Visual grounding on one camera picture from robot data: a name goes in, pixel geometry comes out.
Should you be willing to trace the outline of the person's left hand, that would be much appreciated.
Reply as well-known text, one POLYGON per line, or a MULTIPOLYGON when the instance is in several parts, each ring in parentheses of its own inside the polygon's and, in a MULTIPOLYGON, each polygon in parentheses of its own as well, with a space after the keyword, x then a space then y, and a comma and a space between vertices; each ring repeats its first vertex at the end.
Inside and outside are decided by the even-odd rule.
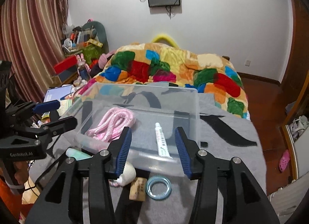
POLYGON ((14 167, 16 169, 15 179, 17 180, 19 185, 24 185, 24 183, 27 182, 29 178, 28 162, 15 162, 14 167))

